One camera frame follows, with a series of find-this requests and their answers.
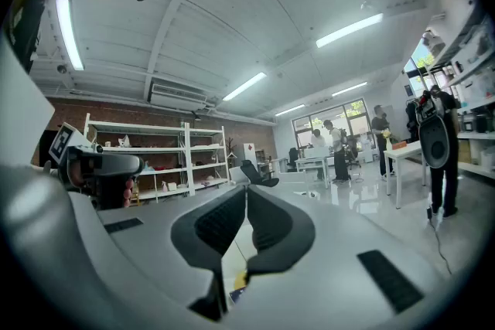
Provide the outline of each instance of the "air conditioner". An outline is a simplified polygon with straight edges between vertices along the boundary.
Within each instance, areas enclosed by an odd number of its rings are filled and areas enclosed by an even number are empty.
[[[182,111],[198,111],[207,106],[207,96],[183,88],[155,83],[150,103]]]

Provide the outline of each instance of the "white ceiling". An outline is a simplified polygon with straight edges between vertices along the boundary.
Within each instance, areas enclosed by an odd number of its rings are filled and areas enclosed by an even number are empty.
[[[219,111],[270,117],[328,87],[391,82],[437,1],[73,0],[85,70],[68,66],[61,75],[56,67],[67,57],[49,0],[30,74],[49,96],[79,90],[132,102],[148,98],[153,77],[202,90]],[[370,7],[361,9],[364,2]],[[316,48],[317,39],[378,12],[382,23]],[[221,101],[260,71],[268,78]]]

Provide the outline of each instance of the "white floor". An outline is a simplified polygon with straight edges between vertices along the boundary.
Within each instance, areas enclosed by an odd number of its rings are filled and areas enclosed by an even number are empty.
[[[350,171],[353,180],[331,184],[325,189],[323,182],[315,182],[311,191],[319,193],[319,200],[338,205],[368,217],[377,225],[396,236],[420,253],[445,277],[449,276],[445,261],[439,256],[433,229],[426,218],[429,186],[422,186],[422,167],[403,161],[402,208],[395,209],[395,181],[392,194],[386,194],[386,182],[380,180],[378,162],[365,164]],[[362,182],[355,180],[360,173]],[[330,169],[329,176],[335,177]],[[486,179],[469,172],[459,171],[459,188],[456,206],[459,212],[450,219],[434,217],[441,241],[441,250],[453,273],[464,268],[480,248],[493,224],[495,213],[495,186]],[[251,241],[252,227],[246,219],[234,243],[224,255],[222,266],[226,292],[234,289],[235,277],[246,268],[246,260],[256,254]]]

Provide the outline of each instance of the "fluorescent light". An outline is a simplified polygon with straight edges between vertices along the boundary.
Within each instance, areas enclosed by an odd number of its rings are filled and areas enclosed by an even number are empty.
[[[65,43],[65,48],[69,54],[70,63],[72,63],[72,67],[75,70],[84,70],[79,51],[77,51],[76,39],[74,38],[72,18],[70,15],[70,0],[56,0],[55,4],[63,42]]]
[[[281,116],[285,113],[288,113],[289,111],[296,111],[297,109],[300,109],[301,107],[304,107],[305,105],[300,104],[299,106],[293,107],[292,109],[288,109],[287,111],[281,111],[280,113],[277,113],[275,116]]]
[[[337,95],[343,94],[344,92],[351,91],[351,90],[354,90],[355,88],[359,88],[359,87],[365,86],[366,84],[368,84],[367,81],[365,81],[364,83],[361,83],[361,84],[357,84],[354,87],[349,87],[349,88],[346,88],[345,90],[341,90],[339,92],[335,92],[334,94],[332,94],[332,97],[336,97]]]
[[[259,80],[264,79],[265,77],[266,77],[266,74],[264,74],[263,72],[258,73],[252,79],[250,79],[250,80],[246,81],[244,84],[242,84],[239,88],[236,88],[235,90],[233,90],[230,94],[228,94],[224,98],[224,100],[231,100],[232,98],[235,98],[241,92],[246,91],[250,86],[257,83]]]
[[[363,19],[362,21],[355,22],[352,25],[346,26],[345,28],[339,29],[334,33],[330,33],[329,35],[321,38],[320,40],[316,40],[316,46],[321,48],[326,46],[328,43],[334,42],[335,40],[340,39],[341,37],[347,36],[353,32],[356,32],[362,28],[366,28],[367,26],[378,24],[384,18],[383,13],[376,14],[370,18]]]

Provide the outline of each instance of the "red brick wall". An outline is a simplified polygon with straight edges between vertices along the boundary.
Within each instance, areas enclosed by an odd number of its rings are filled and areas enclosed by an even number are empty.
[[[109,104],[103,102],[90,102],[85,100],[61,100],[50,99],[50,102],[55,107],[55,113],[50,120],[46,129],[57,131],[59,125],[66,122],[77,128],[81,133],[84,132],[84,122],[86,121],[86,113],[90,113],[91,120],[95,121],[110,121],[117,123],[129,124],[144,124],[144,125],[161,125],[166,127],[179,127],[181,121],[189,122],[193,128],[194,119],[188,114],[167,113],[156,109],[148,109],[139,106],[127,106],[120,104]],[[195,128],[204,129],[221,129],[225,128],[225,138],[233,138],[234,145],[242,145],[243,143],[254,143],[257,150],[264,149],[265,154],[273,158],[277,158],[275,150],[275,140],[273,138],[273,130],[271,127],[263,125],[241,123],[236,121],[222,120],[212,117],[201,117],[202,121],[196,121]],[[104,145],[106,141],[111,141],[112,146],[118,145],[118,138],[123,138],[119,134],[98,134],[98,143]],[[158,137],[148,135],[129,135],[131,145],[133,146],[159,146],[159,147],[175,147],[177,145],[174,137]],[[220,138],[215,138],[215,142],[219,142]],[[209,144],[210,139],[204,141],[204,138],[193,138],[193,145]],[[207,153],[193,153],[193,162],[201,161],[203,163],[211,162]],[[173,168],[178,163],[178,155],[143,155],[142,158],[151,166],[165,166]],[[32,163],[38,165],[39,154],[36,150]],[[195,179],[203,179],[208,175],[213,174],[213,169],[205,169],[195,171]],[[161,181],[177,182],[179,184],[179,174],[157,175],[157,183],[161,185]],[[152,188],[152,185],[143,185],[140,182],[141,189]]]

